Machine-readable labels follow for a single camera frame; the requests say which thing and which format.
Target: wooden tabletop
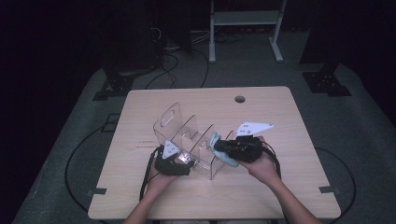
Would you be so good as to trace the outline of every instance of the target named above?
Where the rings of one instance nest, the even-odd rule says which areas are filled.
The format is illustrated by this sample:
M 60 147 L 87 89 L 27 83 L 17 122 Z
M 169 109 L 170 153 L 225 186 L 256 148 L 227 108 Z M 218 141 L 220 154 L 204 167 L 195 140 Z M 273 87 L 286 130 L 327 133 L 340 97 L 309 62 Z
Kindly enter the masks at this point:
M 237 103 L 236 96 L 245 98 Z M 159 145 L 153 124 L 179 102 L 183 121 L 195 115 L 198 132 L 210 125 L 221 135 L 243 121 L 273 123 L 258 133 L 273 147 L 282 179 L 317 217 L 334 218 L 340 208 L 290 90 L 286 87 L 213 88 L 130 91 L 94 194 L 90 218 L 126 218 L 139 202 L 151 152 Z M 179 177 L 153 205 L 153 219 L 254 219 L 283 217 L 280 205 L 264 184 L 242 167 L 226 164 L 208 180 L 194 171 Z

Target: clear acrylic organizer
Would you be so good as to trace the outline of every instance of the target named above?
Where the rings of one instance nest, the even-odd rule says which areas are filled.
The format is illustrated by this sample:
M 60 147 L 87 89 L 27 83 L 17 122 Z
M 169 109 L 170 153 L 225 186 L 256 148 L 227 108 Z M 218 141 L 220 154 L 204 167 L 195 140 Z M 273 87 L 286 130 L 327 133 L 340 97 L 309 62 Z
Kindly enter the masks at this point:
M 177 155 L 179 161 L 186 164 L 195 161 L 192 170 L 209 180 L 213 179 L 222 165 L 222 161 L 209 147 L 211 135 L 215 131 L 213 124 L 204 133 L 199 133 L 196 116 L 193 115 L 184 123 L 180 104 L 175 103 L 154 123 L 153 129 L 159 144 L 164 145 L 166 140 L 170 140 L 180 149 Z

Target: person's right arm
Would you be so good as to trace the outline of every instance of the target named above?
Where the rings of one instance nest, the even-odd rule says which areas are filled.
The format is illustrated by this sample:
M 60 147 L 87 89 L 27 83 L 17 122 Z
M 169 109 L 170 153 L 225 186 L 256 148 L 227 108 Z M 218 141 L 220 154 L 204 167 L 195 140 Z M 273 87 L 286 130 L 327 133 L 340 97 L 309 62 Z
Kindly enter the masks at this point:
M 247 168 L 250 175 L 271 189 L 290 223 L 321 223 L 282 182 L 276 173 L 274 162 L 267 154 L 262 153 L 262 156 L 253 163 L 242 161 L 239 163 Z

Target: white metal stand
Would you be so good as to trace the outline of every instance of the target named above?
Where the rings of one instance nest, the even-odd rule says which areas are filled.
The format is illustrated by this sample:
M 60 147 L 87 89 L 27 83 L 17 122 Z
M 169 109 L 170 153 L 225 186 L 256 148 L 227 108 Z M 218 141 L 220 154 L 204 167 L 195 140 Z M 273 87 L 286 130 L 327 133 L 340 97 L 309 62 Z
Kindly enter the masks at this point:
M 272 11 L 227 11 L 215 12 L 215 1 L 212 0 L 210 6 L 210 41 L 209 41 L 209 61 L 216 61 L 215 48 L 215 26 L 218 25 L 266 25 L 274 24 L 276 26 L 274 36 L 269 37 L 271 48 L 278 63 L 283 62 L 283 57 L 277 46 L 277 38 L 279 35 L 280 25 L 287 0 L 282 1 L 280 10 Z

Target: forearm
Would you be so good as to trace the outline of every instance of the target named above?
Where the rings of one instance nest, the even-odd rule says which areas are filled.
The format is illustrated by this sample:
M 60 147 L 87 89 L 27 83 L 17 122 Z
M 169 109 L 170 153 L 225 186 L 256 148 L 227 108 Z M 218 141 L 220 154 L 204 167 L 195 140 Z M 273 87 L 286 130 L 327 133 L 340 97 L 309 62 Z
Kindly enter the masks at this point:
M 279 200 L 283 212 L 290 223 L 320 223 L 320 221 L 308 209 L 306 209 L 302 203 L 300 203 L 300 201 L 280 179 L 274 181 L 274 183 L 268 187 Z
M 145 223 L 149 210 L 157 199 L 158 195 L 146 193 L 142 201 L 134 208 L 132 213 L 124 220 L 123 224 L 141 224 Z

